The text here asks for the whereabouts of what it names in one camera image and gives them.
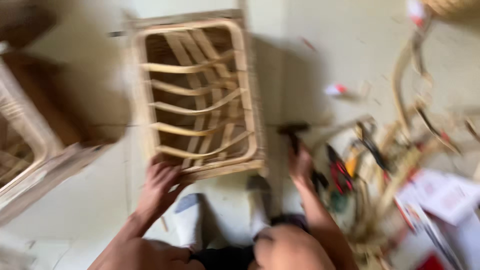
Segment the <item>hammer head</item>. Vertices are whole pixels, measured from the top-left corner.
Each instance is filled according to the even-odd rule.
[[[297,132],[307,131],[310,125],[307,122],[287,123],[278,127],[277,132],[283,135],[293,135]]]

